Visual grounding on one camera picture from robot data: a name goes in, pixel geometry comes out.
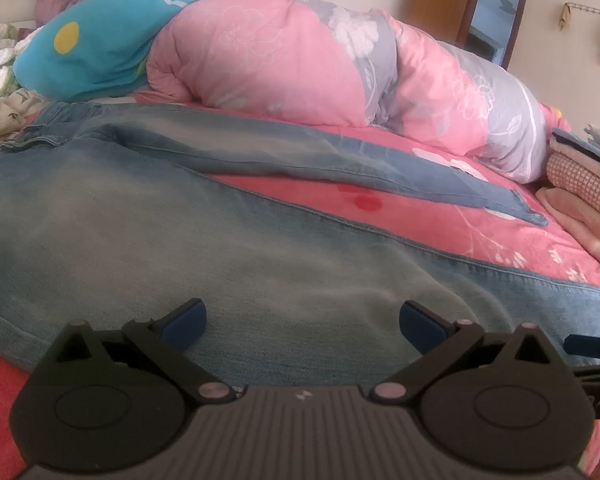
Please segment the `beige garment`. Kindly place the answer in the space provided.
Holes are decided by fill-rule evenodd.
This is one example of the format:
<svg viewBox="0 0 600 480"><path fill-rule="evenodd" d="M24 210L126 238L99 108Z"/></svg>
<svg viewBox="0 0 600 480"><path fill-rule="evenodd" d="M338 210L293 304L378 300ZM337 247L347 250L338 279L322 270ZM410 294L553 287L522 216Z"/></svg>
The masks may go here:
<svg viewBox="0 0 600 480"><path fill-rule="evenodd" d="M21 131L28 118L46 107L48 101L35 92L20 88L0 98L0 143Z"/></svg>

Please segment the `stack of folded pink clothes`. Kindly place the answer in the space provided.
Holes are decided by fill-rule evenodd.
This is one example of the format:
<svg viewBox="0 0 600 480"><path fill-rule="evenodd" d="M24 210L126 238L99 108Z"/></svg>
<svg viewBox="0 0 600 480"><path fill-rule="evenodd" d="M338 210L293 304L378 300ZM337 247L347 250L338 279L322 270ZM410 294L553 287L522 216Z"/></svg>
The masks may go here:
<svg viewBox="0 0 600 480"><path fill-rule="evenodd" d="M586 137L556 129L550 135L547 186L536 198L600 263L600 128L587 126Z"/></svg>

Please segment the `pink floral duvet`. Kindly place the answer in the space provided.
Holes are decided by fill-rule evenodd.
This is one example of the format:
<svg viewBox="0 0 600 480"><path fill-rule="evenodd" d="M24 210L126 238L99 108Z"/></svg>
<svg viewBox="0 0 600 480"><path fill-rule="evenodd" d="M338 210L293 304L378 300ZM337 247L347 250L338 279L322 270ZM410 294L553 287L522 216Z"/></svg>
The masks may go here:
<svg viewBox="0 0 600 480"><path fill-rule="evenodd" d="M381 11L321 0L189 0L155 36L150 88L172 102L307 126L377 126L542 177L562 113L504 68Z"/></svg>

